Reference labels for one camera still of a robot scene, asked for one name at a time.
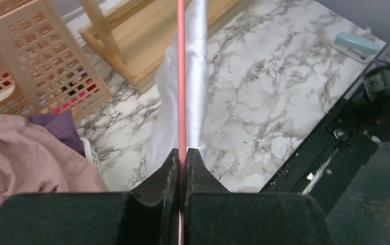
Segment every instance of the white plastic basket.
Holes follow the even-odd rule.
[[[85,151],[85,158],[87,158],[88,161],[90,161],[98,170],[100,173],[101,171],[101,164],[99,161],[98,154],[91,148],[90,141],[88,139],[81,137],[81,141],[84,144],[84,151]]]

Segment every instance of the plastic basket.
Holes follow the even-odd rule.
[[[77,121],[110,97],[51,0],[0,0],[0,113]]]
[[[90,141],[88,139],[81,137],[81,141],[84,144],[85,158],[90,161],[100,173],[102,173],[102,166],[99,161],[98,154],[91,148]]]

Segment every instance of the wooden shelf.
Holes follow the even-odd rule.
[[[94,24],[79,30],[86,43],[137,91],[141,93],[147,91],[154,85],[155,71],[161,64],[165,49],[169,46],[177,27],[177,1],[125,0],[104,16],[98,16],[99,7],[94,0],[81,2]],[[211,36],[220,30],[251,2],[209,0],[208,35]],[[96,5],[93,8],[97,9],[89,11],[92,5]],[[107,45],[104,45],[102,40],[106,40]]]

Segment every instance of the gray floor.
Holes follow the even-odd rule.
[[[380,148],[327,218],[337,245],[390,244],[390,149]]]

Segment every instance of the pink cloth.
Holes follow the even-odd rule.
[[[26,118],[0,115],[0,204],[17,193],[99,191],[108,187],[87,159]]]

